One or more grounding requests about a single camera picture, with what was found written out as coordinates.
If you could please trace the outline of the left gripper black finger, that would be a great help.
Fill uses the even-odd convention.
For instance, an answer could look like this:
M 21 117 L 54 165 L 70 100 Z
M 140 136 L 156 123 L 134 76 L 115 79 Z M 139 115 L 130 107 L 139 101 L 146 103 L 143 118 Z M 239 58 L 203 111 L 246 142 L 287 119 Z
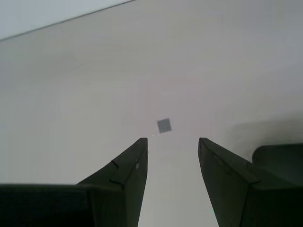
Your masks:
M 3 184 L 3 227 L 135 227 L 148 173 L 148 140 L 138 139 L 75 185 Z
M 261 146 L 247 161 L 200 138 L 198 157 L 219 226 L 302 226 L 301 143 Z

